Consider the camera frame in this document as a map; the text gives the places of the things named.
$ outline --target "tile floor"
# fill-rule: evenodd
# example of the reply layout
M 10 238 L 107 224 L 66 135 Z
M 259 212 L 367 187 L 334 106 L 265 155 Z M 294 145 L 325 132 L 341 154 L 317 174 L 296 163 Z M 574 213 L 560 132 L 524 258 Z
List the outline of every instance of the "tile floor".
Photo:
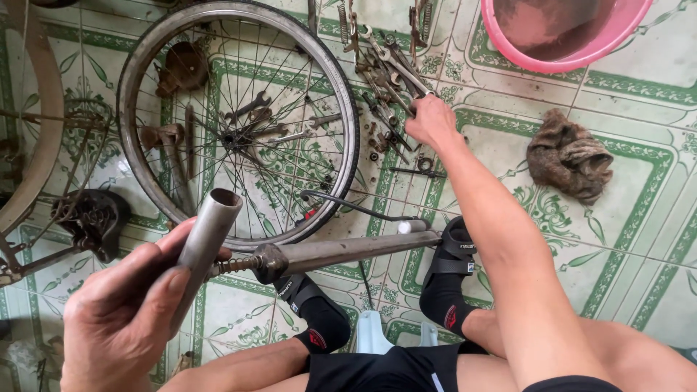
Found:
M 301 0 L 267 0 L 306 18 Z M 434 30 L 418 53 L 420 72 L 457 114 L 458 129 L 476 156 L 510 189 L 543 231 L 555 256 L 558 276 L 574 309 L 584 317 L 615 320 L 656 338 L 697 363 L 697 4 L 655 0 L 637 30 L 606 58 L 587 68 L 555 75 L 521 70 L 492 47 L 478 0 L 434 0 Z M 355 87 L 365 86 L 343 53 L 337 26 L 337 0 L 319 3 L 320 37 L 332 48 Z M 128 51 L 138 37 L 167 12 L 166 2 L 92 1 L 59 10 L 42 10 L 50 42 L 63 75 L 66 95 L 100 96 L 115 103 L 115 91 Z M 356 0 L 360 23 L 408 33 L 408 2 Z M 80 50 L 79 24 L 82 22 Z M 0 99 L 6 109 L 36 104 L 31 68 L 22 87 L 19 36 L 0 15 Z M 359 103 L 368 113 L 364 103 Z M 554 189 L 533 184 L 525 150 L 543 113 L 559 107 L 591 129 L 615 156 L 615 176 L 593 207 L 579 205 Z M 372 121 L 361 118 L 362 124 Z M 5 135 L 16 125 L 0 123 Z M 64 135 L 60 164 L 44 191 L 64 187 L 77 136 Z M 389 214 L 418 214 L 442 227 L 459 213 L 450 182 L 393 175 L 394 154 L 373 163 L 362 149 L 357 179 L 347 197 Z M 123 232 L 122 255 L 165 232 L 164 216 L 149 202 L 124 158 L 118 135 L 110 135 L 92 188 L 124 196 L 135 216 Z M 40 205 L 32 220 L 12 234 L 31 238 L 45 219 Z M 393 234 L 396 227 L 356 212 L 341 213 L 316 238 Z M 55 231 L 21 254 L 24 262 L 68 246 Z M 418 297 L 433 251 L 412 250 L 369 260 L 369 289 L 388 338 L 413 345 L 420 322 Z M 50 340 L 62 334 L 66 299 L 94 271 L 105 268 L 90 254 L 71 259 L 0 289 L 0 318 L 12 317 L 15 343 L 0 342 L 0 389 L 38 390 L 37 362 L 48 358 L 45 390 L 57 391 L 60 357 Z M 355 322 L 370 307 L 355 264 L 310 274 Z M 470 303 L 493 305 L 485 272 L 466 279 Z M 276 342 L 303 330 L 301 319 L 274 290 L 249 272 L 216 278 L 199 293 L 178 336 L 151 372 L 164 383 L 180 353 L 194 351 L 195 363 Z M 442 342 L 452 334 L 441 331 Z M 344 348 L 350 350 L 353 341 Z

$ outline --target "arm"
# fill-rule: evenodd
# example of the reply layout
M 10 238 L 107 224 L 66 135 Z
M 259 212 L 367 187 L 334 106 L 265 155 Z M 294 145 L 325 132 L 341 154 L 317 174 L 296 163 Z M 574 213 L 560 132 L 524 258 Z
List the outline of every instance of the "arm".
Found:
M 449 173 L 487 270 L 503 347 L 518 387 L 565 375 L 610 381 L 557 279 L 552 254 L 513 195 L 472 154 L 442 100 L 415 100 L 407 133 L 430 145 Z

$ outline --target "metal tube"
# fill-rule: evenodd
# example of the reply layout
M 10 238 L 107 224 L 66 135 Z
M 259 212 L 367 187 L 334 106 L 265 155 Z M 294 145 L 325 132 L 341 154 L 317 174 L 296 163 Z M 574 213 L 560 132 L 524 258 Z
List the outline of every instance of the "metal tube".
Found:
M 191 269 L 191 278 L 169 325 L 170 339 L 179 332 L 179 327 L 213 266 L 215 256 L 235 223 L 242 204 L 242 197 L 222 188 L 213 189 L 206 196 L 199 217 L 177 261 L 178 266 Z
M 282 276 L 290 276 L 294 273 L 314 271 L 334 264 L 353 262 L 423 246 L 436 246 L 439 243 L 441 243 L 441 236 L 429 230 L 392 236 L 280 245 L 278 249 L 288 259 L 288 268 Z

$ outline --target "fingernail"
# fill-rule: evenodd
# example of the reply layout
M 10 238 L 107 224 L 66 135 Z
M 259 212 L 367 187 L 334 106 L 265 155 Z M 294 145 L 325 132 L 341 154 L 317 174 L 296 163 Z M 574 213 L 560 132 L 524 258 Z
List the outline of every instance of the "fingernail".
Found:
M 172 269 L 174 274 L 174 278 L 169 281 L 169 286 L 167 287 L 167 291 L 170 293 L 179 293 L 183 292 L 184 289 L 186 288 L 186 282 L 189 281 L 189 277 L 191 276 L 191 271 L 189 271 L 189 268 L 187 267 L 176 267 Z

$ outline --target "spring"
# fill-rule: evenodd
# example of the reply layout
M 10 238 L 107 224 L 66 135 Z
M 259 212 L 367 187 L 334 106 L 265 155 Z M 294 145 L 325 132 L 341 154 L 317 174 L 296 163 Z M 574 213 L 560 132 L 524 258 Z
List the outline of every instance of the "spring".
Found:
M 426 42 L 431 35 L 431 18 L 433 17 L 434 5 L 429 1 L 424 7 L 424 24 L 421 33 L 421 39 Z
M 216 264 L 218 267 L 218 273 L 223 274 L 244 271 L 245 269 L 261 268 L 263 263 L 261 261 L 261 257 L 251 256 L 244 257 L 242 259 L 230 259 L 226 262 L 216 262 Z
M 349 24 L 346 21 L 346 7 L 344 4 L 339 4 L 338 7 L 339 9 L 339 32 L 341 32 L 342 35 L 342 43 L 344 45 L 348 45 L 349 43 Z

